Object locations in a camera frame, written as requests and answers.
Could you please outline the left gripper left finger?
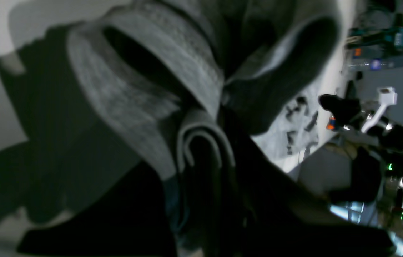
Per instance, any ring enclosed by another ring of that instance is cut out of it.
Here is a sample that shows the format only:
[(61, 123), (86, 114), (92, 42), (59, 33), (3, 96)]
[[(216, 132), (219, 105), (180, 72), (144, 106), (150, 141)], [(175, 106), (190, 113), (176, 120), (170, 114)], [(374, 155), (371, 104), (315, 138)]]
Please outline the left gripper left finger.
[(183, 222), (179, 173), (161, 180), (141, 162), (69, 221), (27, 232), (17, 247), (38, 257), (176, 257)]

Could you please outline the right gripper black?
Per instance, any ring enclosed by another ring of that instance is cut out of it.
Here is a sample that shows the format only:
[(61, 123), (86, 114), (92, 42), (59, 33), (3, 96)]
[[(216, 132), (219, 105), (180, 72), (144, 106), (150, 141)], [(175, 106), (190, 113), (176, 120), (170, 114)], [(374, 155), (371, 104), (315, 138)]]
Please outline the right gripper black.
[[(341, 127), (351, 127), (361, 132), (361, 127), (368, 114), (374, 114), (376, 110), (367, 110), (358, 98), (340, 98), (337, 95), (324, 94), (318, 98), (320, 105), (326, 111), (329, 111), (335, 118), (336, 123)], [(390, 134), (391, 121), (384, 116), (379, 123), (372, 127), (366, 134)]]

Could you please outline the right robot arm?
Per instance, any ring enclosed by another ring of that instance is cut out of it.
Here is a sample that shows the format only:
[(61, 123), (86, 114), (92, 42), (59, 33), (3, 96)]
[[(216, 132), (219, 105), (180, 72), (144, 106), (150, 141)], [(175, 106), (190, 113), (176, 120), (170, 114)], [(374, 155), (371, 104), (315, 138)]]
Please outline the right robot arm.
[(386, 117), (397, 93), (379, 92), (378, 108), (366, 110), (359, 99), (319, 96), (320, 105), (346, 130), (377, 138), (377, 145), (360, 146), (351, 165), (348, 188), (329, 192), (332, 203), (376, 202), (378, 223), (403, 240), (403, 124)]

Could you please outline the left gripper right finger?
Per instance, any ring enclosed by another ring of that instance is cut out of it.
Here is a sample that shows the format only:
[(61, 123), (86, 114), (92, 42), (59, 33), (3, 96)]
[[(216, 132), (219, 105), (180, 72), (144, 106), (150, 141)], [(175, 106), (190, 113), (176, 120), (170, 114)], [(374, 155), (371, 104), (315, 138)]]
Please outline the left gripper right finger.
[(188, 190), (206, 257), (390, 257), (383, 229), (361, 226), (330, 212), (292, 181), (246, 134), (236, 115), (221, 109), (215, 122), (221, 165), (198, 153)]

